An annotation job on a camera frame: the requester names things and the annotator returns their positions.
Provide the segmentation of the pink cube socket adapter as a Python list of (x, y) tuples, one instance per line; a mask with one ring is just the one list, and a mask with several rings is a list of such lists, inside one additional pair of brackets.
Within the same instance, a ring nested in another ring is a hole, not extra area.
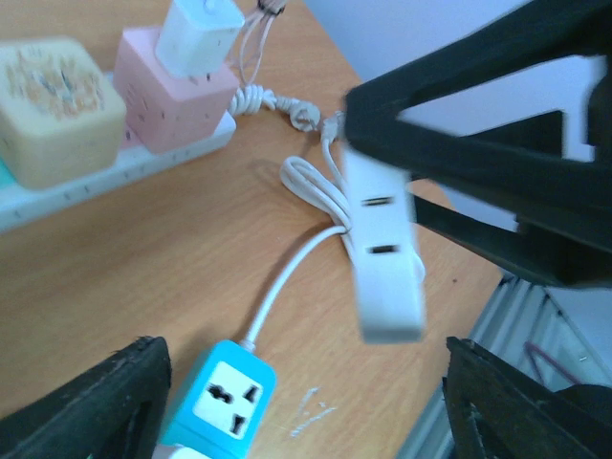
[(171, 76), (154, 54), (159, 35), (158, 27), (125, 29), (113, 74), (126, 124), (155, 154), (210, 137), (239, 87), (227, 65), (207, 76)]

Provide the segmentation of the beige cube socket adapter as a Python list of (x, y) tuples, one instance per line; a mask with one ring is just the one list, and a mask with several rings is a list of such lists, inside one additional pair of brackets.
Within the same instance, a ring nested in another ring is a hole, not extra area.
[(68, 36), (1, 44), (1, 160), (43, 189), (111, 166), (126, 105), (83, 45)]

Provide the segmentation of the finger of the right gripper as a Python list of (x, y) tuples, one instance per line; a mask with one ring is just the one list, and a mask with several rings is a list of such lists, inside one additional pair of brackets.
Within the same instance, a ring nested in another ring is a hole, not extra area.
[[(343, 55), (370, 80), (473, 33), (518, 1), (346, 1)], [(452, 134), (474, 134), (560, 110), (563, 155), (589, 161), (587, 101), (605, 69), (601, 57), (572, 56), (410, 108), (404, 118)]]
[(549, 287), (609, 287), (611, 253), (528, 225), (513, 232), (426, 199), (414, 198), (416, 223), (531, 283)]

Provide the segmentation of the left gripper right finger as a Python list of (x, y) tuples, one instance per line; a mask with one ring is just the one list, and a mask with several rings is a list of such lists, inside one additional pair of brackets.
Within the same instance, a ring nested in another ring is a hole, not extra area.
[(551, 391), (469, 339), (449, 337), (443, 392), (458, 458), (608, 458), (611, 389)]

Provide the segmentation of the aluminium rail frame front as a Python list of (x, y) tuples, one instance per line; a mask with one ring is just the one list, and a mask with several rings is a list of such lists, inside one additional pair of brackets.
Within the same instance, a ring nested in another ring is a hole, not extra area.
[[(598, 314), (607, 294), (539, 287), (506, 274), (467, 338), (551, 391), (574, 384), (611, 389), (611, 367), (579, 326), (578, 308)], [(458, 458), (443, 382), (398, 451), (401, 458)]]

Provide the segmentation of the white grey plug adapter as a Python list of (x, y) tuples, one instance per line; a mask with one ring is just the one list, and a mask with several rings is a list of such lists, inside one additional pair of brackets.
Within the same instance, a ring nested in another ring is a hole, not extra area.
[(188, 447), (157, 445), (152, 459), (209, 459), (209, 457)]

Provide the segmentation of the teal power strip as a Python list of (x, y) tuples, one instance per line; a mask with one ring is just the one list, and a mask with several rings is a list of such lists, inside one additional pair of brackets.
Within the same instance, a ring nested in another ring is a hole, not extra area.
[(222, 340), (199, 357), (168, 405), (159, 443), (245, 458), (275, 387), (270, 365)]

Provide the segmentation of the white rounded plug adapter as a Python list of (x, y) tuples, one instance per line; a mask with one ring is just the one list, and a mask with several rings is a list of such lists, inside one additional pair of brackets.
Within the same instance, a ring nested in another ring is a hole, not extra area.
[(418, 341), (426, 328), (426, 269), (408, 174), (349, 145), (343, 147), (342, 172), (361, 336), (369, 344)]

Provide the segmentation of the white usb charger with cable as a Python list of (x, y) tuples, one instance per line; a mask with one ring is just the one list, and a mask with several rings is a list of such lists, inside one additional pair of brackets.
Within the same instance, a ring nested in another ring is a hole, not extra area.
[(174, 77), (201, 77), (230, 63), (244, 86), (254, 83), (270, 28), (285, 1), (257, 1), (243, 13), (232, 0), (174, 1), (154, 54)]

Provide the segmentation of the long white power strip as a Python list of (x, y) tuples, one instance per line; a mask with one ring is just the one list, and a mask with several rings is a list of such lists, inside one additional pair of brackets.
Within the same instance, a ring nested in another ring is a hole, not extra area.
[(234, 118), (225, 113), (210, 137), (160, 155), (149, 152), (137, 136), (127, 130), (127, 145), (119, 151), (112, 166), (41, 190), (24, 188), (2, 166), (1, 231), (22, 227), (64, 208), (219, 150), (230, 142), (235, 129)]

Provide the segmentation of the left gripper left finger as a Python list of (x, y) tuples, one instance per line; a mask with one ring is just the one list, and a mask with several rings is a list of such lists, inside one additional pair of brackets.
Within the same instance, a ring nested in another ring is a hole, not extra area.
[(150, 458), (171, 386), (162, 337), (141, 337), (1, 420), (3, 458)]

